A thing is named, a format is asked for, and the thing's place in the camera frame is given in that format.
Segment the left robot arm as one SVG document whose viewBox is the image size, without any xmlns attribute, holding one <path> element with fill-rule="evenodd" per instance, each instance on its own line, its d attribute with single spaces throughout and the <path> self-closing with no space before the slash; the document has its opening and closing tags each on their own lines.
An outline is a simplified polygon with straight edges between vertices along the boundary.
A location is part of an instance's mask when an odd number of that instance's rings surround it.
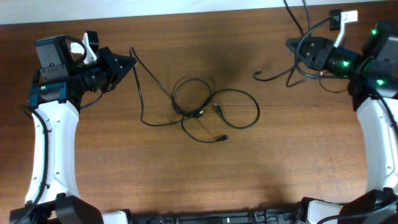
<svg viewBox="0 0 398 224">
<path fill-rule="evenodd" d="M 95 31 L 82 39 L 58 35 L 35 43 L 36 71 L 25 112 L 35 129 L 34 166 L 25 205 L 11 223 L 132 223 L 128 209 L 103 213 L 81 199 L 75 177 L 75 134 L 88 92 L 115 89 L 134 69 L 133 56 L 100 47 Z"/>
</svg>

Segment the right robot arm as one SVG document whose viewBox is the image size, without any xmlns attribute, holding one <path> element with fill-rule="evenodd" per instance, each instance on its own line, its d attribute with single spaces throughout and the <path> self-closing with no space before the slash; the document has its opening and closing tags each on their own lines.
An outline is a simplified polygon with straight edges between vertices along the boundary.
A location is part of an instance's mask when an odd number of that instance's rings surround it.
<svg viewBox="0 0 398 224">
<path fill-rule="evenodd" d="M 324 37 L 289 38 L 295 62 L 347 79 L 364 136 L 368 180 L 364 195 L 345 205 L 305 198 L 301 223 L 397 223 L 397 22 L 379 21 L 361 54 Z"/>
</svg>

